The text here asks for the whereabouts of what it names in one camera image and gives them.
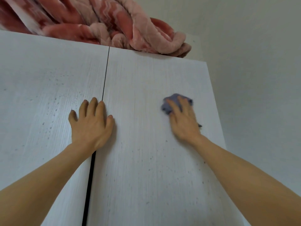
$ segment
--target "hand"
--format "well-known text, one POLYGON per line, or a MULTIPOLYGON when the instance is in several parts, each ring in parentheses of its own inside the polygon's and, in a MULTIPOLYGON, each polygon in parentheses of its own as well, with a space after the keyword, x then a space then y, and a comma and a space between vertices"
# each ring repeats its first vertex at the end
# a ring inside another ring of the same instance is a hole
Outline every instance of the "hand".
POLYGON ((169 114, 170 126, 172 132, 179 140, 193 145, 195 140, 201 135, 197 119, 188 100, 186 98, 183 99, 181 96, 178 96, 178 100, 181 104, 182 112, 173 101, 167 100, 172 108, 172 112, 169 114))
POLYGON ((97 103, 96 98, 92 98, 90 103, 84 100, 79 108, 79 118, 76 112, 71 110, 69 122, 72 129, 72 143, 78 143, 91 148, 91 154, 104 146, 112 134, 115 120, 112 115, 104 122, 104 103, 97 103))

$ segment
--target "white wardrobe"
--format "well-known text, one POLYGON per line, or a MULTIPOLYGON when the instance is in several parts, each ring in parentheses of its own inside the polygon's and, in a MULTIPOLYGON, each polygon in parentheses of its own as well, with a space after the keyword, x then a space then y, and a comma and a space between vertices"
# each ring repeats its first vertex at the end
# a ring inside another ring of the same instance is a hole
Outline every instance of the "white wardrobe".
POLYGON ((90 158, 78 168, 44 226, 243 225, 160 110, 173 93, 192 98, 201 132, 225 148, 205 62, 0 31, 0 92, 0 189, 71 142, 68 114, 84 99, 103 98, 116 121, 94 167, 90 158))

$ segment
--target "gray cleaning cloth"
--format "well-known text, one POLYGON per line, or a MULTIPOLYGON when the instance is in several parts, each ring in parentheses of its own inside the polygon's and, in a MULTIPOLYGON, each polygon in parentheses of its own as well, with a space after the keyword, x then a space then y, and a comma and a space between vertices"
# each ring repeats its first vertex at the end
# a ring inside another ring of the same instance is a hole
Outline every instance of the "gray cleaning cloth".
POLYGON ((167 101, 166 101, 166 99, 169 99, 169 100, 175 102, 175 104, 180 108, 180 111, 182 112, 182 106, 181 106, 181 104, 180 104, 180 102, 179 102, 179 100, 178 100, 178 96, 181 96, 181 97, 184 98, 184 99, 187 98, 187 100, 188 100, 190 106, 193 106, 193 100, 192 100, 192 99, 190 99, 190 98, 188 98, 188 97, 186 97, 186 96, 183 96, 183 95, 181 95, 181 94, 175 93, 175 94, 173 94, 173 95, 171 95, 171 96, 166 97, 166 98, 163 99, 164 103, 163 103, 163 105, 161 106, 161 110, 162 110, 164 113, 166 113, 167 115, 170 114, 170 113, 172 112, 171 106, 170 106, 170 105, 167 103, 167 101))

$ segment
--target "black gap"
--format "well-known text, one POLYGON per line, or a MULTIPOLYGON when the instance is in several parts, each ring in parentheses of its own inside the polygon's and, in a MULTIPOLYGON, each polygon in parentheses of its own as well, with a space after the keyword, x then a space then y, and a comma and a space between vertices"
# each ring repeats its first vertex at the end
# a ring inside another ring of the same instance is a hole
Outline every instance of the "black gap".
MULTIPOLYGON (((103 100, 104 86, 106 84, 109 52, 110 52, 110 47, 109 47, 109 50, 108 50, 107 67, 106 67, 106 74, 104 76, 104 84, 103 84, 103 91, 102 91, 102 99, 101 100, 103 100)), ((88 211, 89 211, 90 194, 91 194, 91 188, 92 188, 92 179, 93 179, 95 156, 96 156, 96 152, 94 152, 92 154, 92 158, 91 158, 91 166, 90 166, 90 172, 89 172, 89 179, 88 179, 88 187, 87 187, 84 215, 83 215, 83 218, 82 218, 82 226, 86 226, 87 225, 87 220, 88 220, 88 211)))

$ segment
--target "person's left arm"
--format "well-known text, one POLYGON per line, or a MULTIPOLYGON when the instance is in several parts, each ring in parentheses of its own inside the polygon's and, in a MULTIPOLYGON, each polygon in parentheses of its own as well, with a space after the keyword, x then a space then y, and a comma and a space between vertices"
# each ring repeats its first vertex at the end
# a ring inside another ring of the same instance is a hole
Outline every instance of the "person's left arm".
POLYGON ((111 136, 114 119, 105 124, 104 103, 81 104, 71 111, 72 144, 59 155, 0 191, 0 225, 41 225, 60 191, 77 168, 111 136))

